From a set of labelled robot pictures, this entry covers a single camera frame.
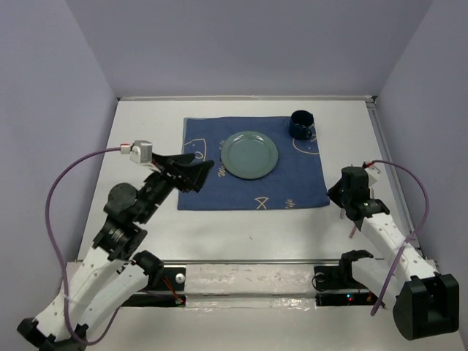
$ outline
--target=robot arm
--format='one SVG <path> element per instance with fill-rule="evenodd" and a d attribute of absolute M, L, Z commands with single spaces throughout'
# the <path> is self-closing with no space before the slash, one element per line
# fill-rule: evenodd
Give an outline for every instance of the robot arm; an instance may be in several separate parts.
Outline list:
<path fill-rule="evenodd" d="M 404 245 L 383 298 L 384 303 L 393 306 L 393 318 L 402 336 L 413 340 L 457 331 L 458 282 L 451 274 L 440 274 L 411 244 L 406 244 L 385 204 L 371 199 L 369 187 L 378 180 L 379 174 L 373 165 L 345 167 L 341 179 L 327 195 L 345 210 L 347 218 L 374 244 L 388 266 Z M 375 293 L 380 292 L 388 275 L 388 269 L 379 266 L 369 254 L 350 260 L 347 267 L 348 272 L 344 271 L 343 276 Z"/>
<path fill-rule="evenodd" d="M 133 162 L 153 173 L 141 189 L 122 183 L 110 190 L 104 207 L 105 223 L 69 282 L 69 291 L 62 288 L 44 311 L 18 326 L 18 332 L 41 351 L 84 350 L 76 336 L 70 338 L 67 307 L 69 324 L 83 339 L 87 329 L 98 325 L 130 295 L 145 287 L 148 279 L 160 278 L 162 262 L 149 252 L 141 252 L 123 274 L 102 290 L 146 237 L 147 231 L 136 223 L 145 224 L 174 188 L 199 192 L 214 165 L 213 161 L 191 164 L 194 154 L 153 154 L 151 143 L 142 140 L 121 145 L 121 153 L 130 154 Z"/>

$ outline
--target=green plate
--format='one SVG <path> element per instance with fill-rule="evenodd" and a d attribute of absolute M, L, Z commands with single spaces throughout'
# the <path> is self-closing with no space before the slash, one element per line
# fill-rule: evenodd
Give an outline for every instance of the green plate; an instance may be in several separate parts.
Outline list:
<path fill-rule="evenodd" d="M 239 132 L 225 141 L 221 149 L 221 161 L 236 177 L 262 178 L 275 168 L 278 149 L 274 142 L 262 133 Z"/>

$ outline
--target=white table surface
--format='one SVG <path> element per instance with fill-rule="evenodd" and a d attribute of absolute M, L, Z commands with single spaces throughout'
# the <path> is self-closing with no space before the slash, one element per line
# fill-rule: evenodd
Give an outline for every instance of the white table surface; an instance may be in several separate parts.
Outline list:
<path fill-rule="evenodd" d="M 108 146 L 150 140 L 157 154 L 179 154 L 186 117 L 290 116 L 295 110 L 314 114 L 327 187 L 347 165 L 380 159 L 381 153 L 363 101 L 138 101 L 119 102 Z M 375 195 L 402 225 L 384 167 Z M 119 153 L 106 154 L 99 174 L 79 258 L 105 221 L 102 211 L 117 183 L 143 185 L 148 170 Z M 274 211 L 178 211 L 174 191 L 145 226 L 140 245 L 163 260 L 322 260 L 336 259 L 353 249 L 381 255 L 359 232 L 348 235 L 352 222 L 339 219 L 339 208 Z"/>
<path fill-rule="evenodd" d="M 407 341 L 391 311 L 370 317 L 370 306 L 315 309 L 303 302 L 290 308 L 274 301 L 242 306 L 208 304 L 185 309 L 122 308 L 100 351 L 427 351 L 465 350 L 459 333 Z M 104 325 L 90 340 L 98 337 Z"/>

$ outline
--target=light purple wall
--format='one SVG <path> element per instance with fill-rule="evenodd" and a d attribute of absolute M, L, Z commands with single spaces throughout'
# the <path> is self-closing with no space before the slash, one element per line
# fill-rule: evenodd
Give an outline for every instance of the light purple wall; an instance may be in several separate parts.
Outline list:
<path fill-rule="evenodd" d="M 378 94 L 431 0 L 67 0 L 118 96 Z"/>
<path fill-rule="evenodd" d="M 468 1 L 436 0 L 388 78 L 377 108 L 390 152 L 427 186 L 431 213 L 424 252 L 461 284 L 461 332 L 468 346 Z M 414 221 L 418 187 L 401 176 Z"/>
<path fill-rule="evenodd" d="M 33 350 L 15 329 L 50 303 L 59 265 L 44 203 L 72 161 L 106 145 L 114 93 L 63 0 L 0 1 L 0 350 Z M 73 259 L 100 159 L 57 189 L 53 226 Z"/>

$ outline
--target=dark blue cup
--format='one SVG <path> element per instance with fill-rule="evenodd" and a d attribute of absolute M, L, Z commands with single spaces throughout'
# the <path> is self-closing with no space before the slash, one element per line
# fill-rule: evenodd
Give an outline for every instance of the dark blue cup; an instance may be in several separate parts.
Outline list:
<path fill-rule="evenodd" d="M 295 111 L 290 119 L 291 137 L 299 140 L 310 139 L 313 134 L 312 124 L 314 124 L 314 115 L 304 110 Z"/>

